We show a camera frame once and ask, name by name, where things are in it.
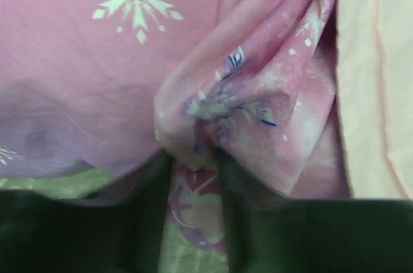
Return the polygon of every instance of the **pink blanket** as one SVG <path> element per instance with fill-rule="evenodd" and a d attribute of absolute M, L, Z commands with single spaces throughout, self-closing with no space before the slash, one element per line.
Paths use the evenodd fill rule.
<path fill-rule="evenodd" d="M 190 241 L 225 255 L 215 146 L 284 196 L 348 197 L 334 3 L 242 0 L 163 83 L 156 134 L 182 162 L 170 204 Z"/>
<path fill-rule="evenodd" d="M 136 169 L 153 99 L 232 0 L 0 0 L 0 177 Z"/>

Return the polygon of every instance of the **gathered fabric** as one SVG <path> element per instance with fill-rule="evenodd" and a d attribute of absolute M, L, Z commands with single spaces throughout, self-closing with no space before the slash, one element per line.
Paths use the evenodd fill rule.
<path fill-rule="evenodd" d="M 215 147 L 284 197 L 349 197 L 335 1 L 242 0 L 163 83 L 156 136 L 179 160 L 170 210 L 189 241 L 225 256 Z"/>
<path fill-rule="evenodd" d="M 139 171 L 161 83 L 238 1 L 0 0 L 0 187 L 79 197 Z"/>

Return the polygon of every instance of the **peach fabric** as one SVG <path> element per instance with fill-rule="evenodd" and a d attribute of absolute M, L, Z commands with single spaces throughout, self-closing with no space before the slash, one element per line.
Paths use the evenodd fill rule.
<path fill-rule="evenodd" d="M 354 197 L 413 197 L 412 0 L 339 0 L 341 136 Z"/>

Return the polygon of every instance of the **dark green object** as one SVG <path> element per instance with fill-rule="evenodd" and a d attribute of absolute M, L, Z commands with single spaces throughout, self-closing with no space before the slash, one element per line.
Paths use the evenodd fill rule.
<path fill-rule="evenodd" d="M 114 207 L 0 192 L 0 272 L 156 273 L 172 162 L 167 157 Z"/>
<path fill-rule="evenodd" d="M 230 273 L 413 272 L 411 202 L 288 201 L 258 211 L 220 160 Z"/>

